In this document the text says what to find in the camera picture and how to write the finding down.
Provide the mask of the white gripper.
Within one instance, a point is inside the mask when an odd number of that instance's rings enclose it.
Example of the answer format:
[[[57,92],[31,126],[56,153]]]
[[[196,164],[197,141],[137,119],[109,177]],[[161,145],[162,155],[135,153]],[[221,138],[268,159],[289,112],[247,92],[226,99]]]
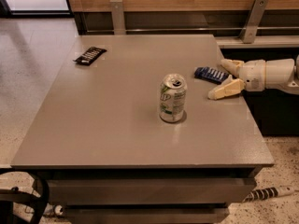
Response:
[[[265,60],[244,63],[239,60],[222,59],[221,66],[229,75],[220,85],[208,92],[210,100],[220,100],[246,91],[263,91],[265,88]]]

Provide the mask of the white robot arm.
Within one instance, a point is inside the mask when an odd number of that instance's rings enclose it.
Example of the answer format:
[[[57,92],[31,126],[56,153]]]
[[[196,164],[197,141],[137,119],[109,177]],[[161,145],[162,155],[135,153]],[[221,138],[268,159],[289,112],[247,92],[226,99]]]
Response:
[[[229,76],[208,93],[207,97],[211,100],[237,95],[242,91],[266,89],[299,94],[298,61],[294,59],[248,62],[222,59],[221,66]]]

